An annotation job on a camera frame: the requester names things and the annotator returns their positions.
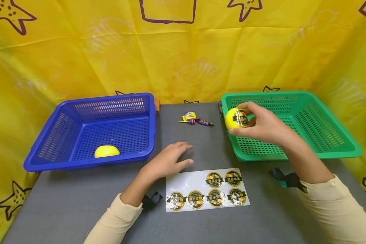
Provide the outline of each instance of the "yellow backdrop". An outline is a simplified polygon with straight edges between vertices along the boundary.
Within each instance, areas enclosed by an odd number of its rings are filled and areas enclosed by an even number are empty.
[[[278,90],[310,90],[334,111],[364,149],[345,162],[366,191],[366,0],[0,0],[0,241],[58,103]]]

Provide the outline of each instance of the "basket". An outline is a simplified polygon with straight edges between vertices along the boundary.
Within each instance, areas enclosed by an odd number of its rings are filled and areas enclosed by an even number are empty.
[[[224,116],[240,103],[252,101],[272,111],[312,147],[320,159],[359,157],[362,149],[335,115],[306,91],[230,93],[221,98]],[[281,148],[229,134],[239,161],[286,160]]]
[[[150,93],[65,101],[50,115],[23,167],[43,171],[146,160],[154,147],[155,116]],[[120,155],[94,158],[103,145],[115,146]]]

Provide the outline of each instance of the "yellow ball half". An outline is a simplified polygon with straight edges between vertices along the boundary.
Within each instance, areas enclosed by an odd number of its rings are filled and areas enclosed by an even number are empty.
[[[119,150],[114,146],[99,146],[95,151],[95,157],[101,158],[101,157],[108,157],[108,156],[116,156],[119,155]]]
[[[247,128],[248,120],[243,109],[232,108],[225,115],[225,124],[228,130],[232,128]]]

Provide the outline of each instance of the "hand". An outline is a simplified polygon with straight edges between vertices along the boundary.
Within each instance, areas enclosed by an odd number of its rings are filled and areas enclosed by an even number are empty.
[[[192,159],[186,159],[177,163],[183,152],[191,148],[192,146],[187,142],[176,142],[175,144],[170,144],[147,165],[145,165],[142,170],[145,175],[151,177],[153,180],[177,174],[185,167],[194,163]]]
[[[254,102],[242,103],[236,108],[245,109],[247,116],[254,114],[255,117],[249,121],[248,128],[231,129],[229,132],[234,136],[245,136],[280,147],[290,140],[300,139],[293,129],[276,115]]]

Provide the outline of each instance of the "gray table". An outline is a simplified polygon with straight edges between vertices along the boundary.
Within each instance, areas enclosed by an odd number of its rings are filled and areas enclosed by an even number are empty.
[[[192,110],[216,125],[208,128],[175,123]],[[194,159],[184,171],[240,168],[251,206],[166,213],[162,202],[152,211],[143,211],[123,243],[327,243],[295,190],[281,188],[268,175],[275,167],[291,172],[289,162],[238,162],[216,103],[163,105],[150,159],[176,141],[194,146],[183,155]],[[325,164],[366,211],[366,194],[343,163],[328,160]],[[142,165],[43,172],[3,243],[82,243]],[[165,196],[164,178],[150,188],[148,195],[155,191]]]

